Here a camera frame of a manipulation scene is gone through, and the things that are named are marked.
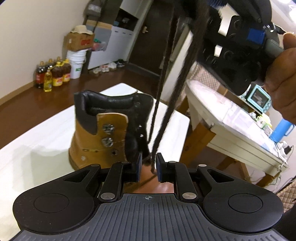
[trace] cardboard box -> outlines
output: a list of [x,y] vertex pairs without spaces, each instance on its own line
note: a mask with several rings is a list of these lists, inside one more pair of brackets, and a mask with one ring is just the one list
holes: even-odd
[[71,51],[91,48],[94,44],[94,34],[68,33],[66,38],[67,49]]

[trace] textured grip surface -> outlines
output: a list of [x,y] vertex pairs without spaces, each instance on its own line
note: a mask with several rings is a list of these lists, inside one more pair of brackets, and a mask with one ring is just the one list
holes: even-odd
[[57,235],[21,231],[13,240],[287,241],[274,230],[256,235],[222,230],[208,221],[196,204],[180,202],[173,194],[124,194],[118,202],[102,204],[93,218],[76,230]]

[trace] hand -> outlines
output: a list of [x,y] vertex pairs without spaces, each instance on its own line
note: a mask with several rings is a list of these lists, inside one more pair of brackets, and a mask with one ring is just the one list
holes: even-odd
[[286,49],[268,68],[264,86],[272,106],[283,118],[296,124],[296,37],[284,35]]

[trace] door handle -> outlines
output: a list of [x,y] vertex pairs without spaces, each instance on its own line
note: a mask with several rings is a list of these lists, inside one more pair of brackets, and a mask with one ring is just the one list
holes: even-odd
[[147,26],[143,28],[142,33],[148,33]]

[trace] boot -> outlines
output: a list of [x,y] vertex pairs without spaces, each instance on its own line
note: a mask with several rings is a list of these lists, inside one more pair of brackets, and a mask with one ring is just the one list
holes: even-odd
[[110,168],[118,161],[136,161],[142,152],[148,159],[146,124],[153,98],[135,93],[106,96],[93,91],[74,94],[75,133],[69,161],[75,170],[91,164]]

